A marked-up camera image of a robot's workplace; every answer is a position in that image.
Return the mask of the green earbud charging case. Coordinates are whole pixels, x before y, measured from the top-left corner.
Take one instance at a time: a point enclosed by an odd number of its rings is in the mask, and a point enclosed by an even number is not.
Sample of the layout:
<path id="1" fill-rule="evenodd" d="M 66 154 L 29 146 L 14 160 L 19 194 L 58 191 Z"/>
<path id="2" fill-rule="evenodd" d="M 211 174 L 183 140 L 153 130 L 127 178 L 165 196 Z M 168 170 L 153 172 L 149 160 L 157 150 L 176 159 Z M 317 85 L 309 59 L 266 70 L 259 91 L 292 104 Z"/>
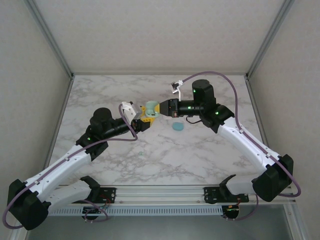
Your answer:
<path id="1" fill-rule="evenodd" d="M 159 117 L 159 115 L 155 115 L 155 113 L 154 113 L 154 107 L 157 104 L 159 104 L 158 101 L 148 101 L 145 104 L 145 107 L 146 107 L 145 115 L 146 115 L 146 117 L 151 117 L 151 118 L 158 118 Z"/>

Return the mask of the black left controller board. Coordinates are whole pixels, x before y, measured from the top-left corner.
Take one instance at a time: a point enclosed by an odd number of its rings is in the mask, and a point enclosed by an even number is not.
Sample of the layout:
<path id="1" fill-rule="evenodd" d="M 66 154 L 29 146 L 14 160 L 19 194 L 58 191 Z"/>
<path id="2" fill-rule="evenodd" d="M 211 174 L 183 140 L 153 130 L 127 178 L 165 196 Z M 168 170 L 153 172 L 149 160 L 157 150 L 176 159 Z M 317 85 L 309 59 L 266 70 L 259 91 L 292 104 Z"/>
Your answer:
<path id="1" fill-rule="evenodd" d="M 99 209 L 93 207 L 93 206 L 84 206 L 82 208 L 82 218 L 85 218 L 85 214 L 86 215 L 86 219 L 88 221 L 93 221 L 98 219 L 99 217 L 105 216 Z"/>

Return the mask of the black controller board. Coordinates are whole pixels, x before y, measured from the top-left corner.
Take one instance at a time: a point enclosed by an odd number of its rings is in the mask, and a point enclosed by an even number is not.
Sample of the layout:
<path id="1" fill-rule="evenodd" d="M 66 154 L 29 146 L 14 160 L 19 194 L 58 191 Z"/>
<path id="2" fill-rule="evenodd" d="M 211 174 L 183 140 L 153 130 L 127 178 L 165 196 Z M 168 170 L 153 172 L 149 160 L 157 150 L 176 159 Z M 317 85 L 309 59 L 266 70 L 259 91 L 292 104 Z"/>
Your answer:
<path id="1" fill-rule="evenodd" d="M 227 221 L 234 221 L 239 215 L 240 209 L 239 206 L 236 205 L 226 205 L 222 206 L 222 217 Z"/>
<path id="2" fill-rule="evenodd" d="M 88 221 L 93 221 L 98 219 L 99 217 L 105 216 L 99 209 L 93 207 L 93 206 L 84 206 L 82 208 L 82 218 L 85 218 L 85 214 L 86 215 L 86 219 Z"/>

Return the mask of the black right controller board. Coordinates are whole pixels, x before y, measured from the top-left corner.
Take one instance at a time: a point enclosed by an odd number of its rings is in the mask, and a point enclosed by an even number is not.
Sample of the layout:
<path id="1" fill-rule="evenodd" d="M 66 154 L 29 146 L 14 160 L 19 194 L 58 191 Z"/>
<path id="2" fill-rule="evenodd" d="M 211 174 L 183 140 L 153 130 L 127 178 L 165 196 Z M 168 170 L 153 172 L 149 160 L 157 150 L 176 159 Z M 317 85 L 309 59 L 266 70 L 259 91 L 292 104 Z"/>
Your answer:
<path id="1" fill-rule="evenodd" d="M 222 217 L 227 221 L 234 221 L 239 215 L 240 209 L 239 206 L 236 205 L 226 205 L 222 206 Z"/>

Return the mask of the aluminium frame crossbar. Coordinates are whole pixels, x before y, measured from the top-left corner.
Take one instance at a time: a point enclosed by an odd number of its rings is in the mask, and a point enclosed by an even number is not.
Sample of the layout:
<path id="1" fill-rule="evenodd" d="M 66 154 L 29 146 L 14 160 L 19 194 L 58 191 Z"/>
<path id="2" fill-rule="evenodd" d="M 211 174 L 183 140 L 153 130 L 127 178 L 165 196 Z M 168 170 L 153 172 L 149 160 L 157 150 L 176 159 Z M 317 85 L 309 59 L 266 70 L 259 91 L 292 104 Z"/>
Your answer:
<path id="1" fill-rule="evenodd" d="M 143 71 L 129 71 L 129 72 L 73 72 L 74 76 L 120 76 L 120 75 L 183 75 L 183 76 L 191 76 L 199 72 L 183 72 L 183 71 L 149 71 L 149 72 L 143 72 Z M 223 75 L 230 75 L 230 76 L 244 76 L 247 73 L 241 72 L 241 71 L 227 71 L 227 72 L 221 72 Z"/>

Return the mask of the aluminium table side rail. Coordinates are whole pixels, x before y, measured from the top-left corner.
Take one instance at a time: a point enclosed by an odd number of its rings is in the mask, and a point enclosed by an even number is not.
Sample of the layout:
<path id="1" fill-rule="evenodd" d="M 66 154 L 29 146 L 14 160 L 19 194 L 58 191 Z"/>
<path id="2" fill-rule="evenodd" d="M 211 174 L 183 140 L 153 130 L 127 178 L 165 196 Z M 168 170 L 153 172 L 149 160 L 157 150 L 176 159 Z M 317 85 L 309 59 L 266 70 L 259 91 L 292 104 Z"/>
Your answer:
<path id="1" fill-rule="evenodd" d="M 256 99 L 255 99 L 255 96 L 254 96 L 254 92 L 253 92 L 250 80 L 246 75 L 244 76 L 244 80 L 245 80 L 245 84 L 246 84 L 246 87 L 247 87 L 247 90 L 248 90 L 250 101 L 252 103 L 254 115 L 255 115 L 255 118 L 256 118 L 256 121 L 257 121 L 257 125 L 258 125 L 258 129 L 259 129 L 259 133 L 260 133 L 260 136 L 261 136 L 261 140 L 267 147 L 269 147 L 270 146 L 269 145 L 269 141 L 267 139 L 265 128 L 264 128 L 264 125 L 263 125 L 263 122 L 262 122 L 262 118 L 261 118 L 261 115 L 260 115 L 260 112 L 259 112 L 259 109 L 258 109 L 258 105 L 257 105 Z"/>
<path id="2" fill-rule="evenodd" d="M 49 149 L 48 149 L 48 152 L 46 154 L 46 158 L 45 158 L 43 167 L 42 167 L 43 169 L 47 168 L 49 166 L 49 164 L 50 164 L 51 157 L 52 157 L 52 154 L 53 154 L 53 151 L 54 151 L 54 147 L 55 147 L 55 144 L 56 144 L 56 141 L 57 141 L 57 138 L 58 138 L 59 130 L 60 130 L 60 127 L 61 127 L 61 124 L 62 124 L 63 116 L 64 116 L 64 113 L 65 113 L 65 110 L 66 110 L 66 107 L 67 107 L 67 103 L 68 103 L 68 100 L 69 100 L 69 97 L 70 97 L 70 94 L 71 94 L 71 90 L 72 90 L 72 87 L 73 87 L 74 79 L 75 79 L 75 76 L 72 75 L 71 78 L 70 78 L 70 81 L 68 83 L 68 86 L 67 86 L 67 90 L 66 90 L 66 93 L 65 93 L 65 96 L 64 96 L 64 99 L 63 99 L 61 110 L 60 110 L 59 115 L 58 115 L 57 123 L 56 123 L 55 129 L 54 129 L 54 132 L 53 132 L 52 139 L 50 141 Z"/>

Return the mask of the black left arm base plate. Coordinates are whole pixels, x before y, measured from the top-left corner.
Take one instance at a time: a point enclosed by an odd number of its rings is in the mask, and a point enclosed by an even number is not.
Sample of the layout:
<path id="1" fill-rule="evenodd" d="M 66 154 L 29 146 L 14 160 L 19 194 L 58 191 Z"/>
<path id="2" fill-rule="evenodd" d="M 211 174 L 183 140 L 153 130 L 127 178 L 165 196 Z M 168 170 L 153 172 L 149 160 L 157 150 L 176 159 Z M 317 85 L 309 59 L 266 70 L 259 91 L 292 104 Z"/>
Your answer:
<path id="1" fill-rule="evenodd" d="M 91 194 L 92 190 L 88 189 L 88 196 L 86 200 L 95 204 L 113 204 L 116 198 L 115 187 L 100 187 L 99 190 L 93 191 L 95 195 Z"/>

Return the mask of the aluminium mounting rail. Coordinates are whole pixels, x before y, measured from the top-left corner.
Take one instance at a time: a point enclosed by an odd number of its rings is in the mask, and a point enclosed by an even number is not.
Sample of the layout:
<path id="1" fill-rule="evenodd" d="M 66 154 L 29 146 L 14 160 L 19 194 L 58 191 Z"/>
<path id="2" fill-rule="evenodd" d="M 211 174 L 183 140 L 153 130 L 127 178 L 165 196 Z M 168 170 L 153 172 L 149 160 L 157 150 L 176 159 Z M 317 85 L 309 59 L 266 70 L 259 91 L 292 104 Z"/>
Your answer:
<path id="1" fill-rule="evenodd" d="M 114 203 L 125 205 L 192 205 L 192 204 L 210 204 L 204 201 L 203 185 L 118 185 L 101 187 L 116 188 Z M 216 205 L 236 205 L 236 204 L 267 204 L 254 194 L 245 194 L 249 202 L 238 203 L 215 203 Z"/>

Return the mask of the aluminium frame post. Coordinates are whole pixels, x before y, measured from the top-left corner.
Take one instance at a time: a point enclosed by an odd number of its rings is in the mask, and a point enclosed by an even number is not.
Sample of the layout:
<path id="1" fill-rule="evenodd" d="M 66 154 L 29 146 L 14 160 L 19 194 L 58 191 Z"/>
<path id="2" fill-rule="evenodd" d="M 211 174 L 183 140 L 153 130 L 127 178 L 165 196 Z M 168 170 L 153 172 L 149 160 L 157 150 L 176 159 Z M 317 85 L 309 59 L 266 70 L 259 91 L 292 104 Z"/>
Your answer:
<path id="1" fill-rule="evenodd" d="M 65 57 L 63 56 L 63 53 L 58 46 L 50 28 L 48 27 L 48 24 L 46 23 L 46 20 L 44 19 L 37 3 L 35 0 L 23 0 L 26 7 L 28 8 L 29 12 L 31 13 L 35 23 L 38 25 L 41 33 L 43 34 L 46 42 L 48 43 L 49 47 L 51 48 L 53 54 L 55 55 L 56 59 L 62 66 L 64 72 L 67 74 L 69 79 L 74 78 L 74 73 L 72 72 L 71 68 L 69 67 Z"/>
<path id="2" fill-rule="evenodd" d="M 283 0 L 272 24 L 267 31 L 266 36 L 264 37 L 262 44 L 260 45 L 247 73 L 246 77 L 249 80 L 256 70 L 258 69 L 260 63 L 262 62 L 265 54 L 267 53 L 268 48 L 270 47 L 271 43 L 273 42 L 275 36 L 277 35 L 281 25 L 283 24 L 286 16 L 288 15 L 291 7 L 295 3 L 295 0 Z"/>

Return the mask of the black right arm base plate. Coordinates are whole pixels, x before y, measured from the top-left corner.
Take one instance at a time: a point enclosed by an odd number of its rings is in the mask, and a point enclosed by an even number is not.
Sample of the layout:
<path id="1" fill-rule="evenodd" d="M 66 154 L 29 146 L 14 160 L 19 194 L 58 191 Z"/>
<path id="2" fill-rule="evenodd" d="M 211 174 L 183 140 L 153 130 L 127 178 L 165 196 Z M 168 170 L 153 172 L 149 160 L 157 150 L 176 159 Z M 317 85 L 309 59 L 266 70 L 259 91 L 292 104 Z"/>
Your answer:
<path id="1" fill-rule="evenodd" d="M 204 187 L 204 201 L 208 204 L 248 203 L 249 197 L 245 194 L 232 194 L 226 187 Z"/>

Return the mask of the aluminium frame leg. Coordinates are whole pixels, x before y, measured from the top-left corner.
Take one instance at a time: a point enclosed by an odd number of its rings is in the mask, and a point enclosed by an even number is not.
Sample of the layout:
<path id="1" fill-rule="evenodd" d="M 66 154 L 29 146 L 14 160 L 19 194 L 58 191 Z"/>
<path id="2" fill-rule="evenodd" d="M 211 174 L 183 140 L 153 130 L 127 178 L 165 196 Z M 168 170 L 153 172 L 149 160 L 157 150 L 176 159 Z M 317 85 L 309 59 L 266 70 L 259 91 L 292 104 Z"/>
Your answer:
<path id="1" fill-rule="evenodd" d="M 309 240 L 304 221 L 296 204 L 283 205 L 293 240 Z"/>
<path id="2" fill-rule="evenodd" d="M 13 229 L 8 240 L 28 240 L 30 231 L 25 228 Z"/>

